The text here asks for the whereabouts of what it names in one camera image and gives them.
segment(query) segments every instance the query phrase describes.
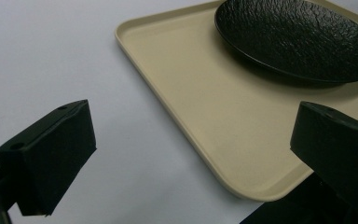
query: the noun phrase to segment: black object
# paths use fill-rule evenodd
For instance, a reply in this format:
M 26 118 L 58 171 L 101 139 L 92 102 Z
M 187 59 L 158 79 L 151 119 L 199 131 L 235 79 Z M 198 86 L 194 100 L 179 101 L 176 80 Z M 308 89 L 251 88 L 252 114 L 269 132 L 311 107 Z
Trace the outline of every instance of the black object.
M 358 81 L 358 24 L 302 0 L 227 0 L 220 35 L 245 58 L 308 81 Z
M 24 216 L 51 215 L 95 145 L 87 100 L 53 110 L 4 143 L 0 223 L 9 223 L 6 210 L 14 203 Z
M 263 204 L 242 224 L 358 223 L 358 120 L 302 102 L 291 147 L 314 174 L 286 197 Z

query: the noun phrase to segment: textured black plate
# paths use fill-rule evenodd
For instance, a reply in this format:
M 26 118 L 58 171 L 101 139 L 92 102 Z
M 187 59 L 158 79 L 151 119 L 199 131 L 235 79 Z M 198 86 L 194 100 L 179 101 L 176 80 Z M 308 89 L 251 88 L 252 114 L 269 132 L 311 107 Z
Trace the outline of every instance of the textured black plate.
M 229 45 L 280 74 L 358 81 L 358 24 L 301 0 L 227 0 L 215 24 Z

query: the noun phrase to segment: hole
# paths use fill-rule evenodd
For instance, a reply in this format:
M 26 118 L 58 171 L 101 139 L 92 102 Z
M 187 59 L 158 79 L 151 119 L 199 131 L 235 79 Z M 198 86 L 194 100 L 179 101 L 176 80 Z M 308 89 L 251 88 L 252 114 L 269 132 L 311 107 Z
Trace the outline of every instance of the hole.
M 23 146 L 25 146 L 25 144 L 23 144 L 23 143 L 16 143 L 16 144 L 12 145 L 12 146 L 10 147 L 10 149 L 12 149 L 12 150 L 19 150 L 19 149 L 22 148 Z

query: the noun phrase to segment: plastic tray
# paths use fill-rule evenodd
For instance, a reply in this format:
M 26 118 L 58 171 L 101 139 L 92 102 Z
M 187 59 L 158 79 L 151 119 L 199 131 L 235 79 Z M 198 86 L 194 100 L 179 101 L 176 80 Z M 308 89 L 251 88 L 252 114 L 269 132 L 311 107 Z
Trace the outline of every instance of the plastic tray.
M 214 26 L 221 3 L 126 21 L 117 40 L 219 181 L 240 197 L 277 200 L 312 173 L 290 150 L 300 101 L 358 119 L 358 82 L 297 83 L 238 60 Z

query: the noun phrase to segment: tabletop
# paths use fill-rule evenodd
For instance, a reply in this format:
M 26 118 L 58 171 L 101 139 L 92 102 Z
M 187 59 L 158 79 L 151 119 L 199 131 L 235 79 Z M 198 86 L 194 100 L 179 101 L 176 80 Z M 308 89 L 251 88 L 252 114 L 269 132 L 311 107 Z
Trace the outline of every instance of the tabletop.
M 98 148 L 51 217 L 14 205 L 13 223 L 239 223 L 261 204 L 219 184 L 115 39 L 124 21 L 204 2 L 0 0 L 0 146 L 88 99 Z

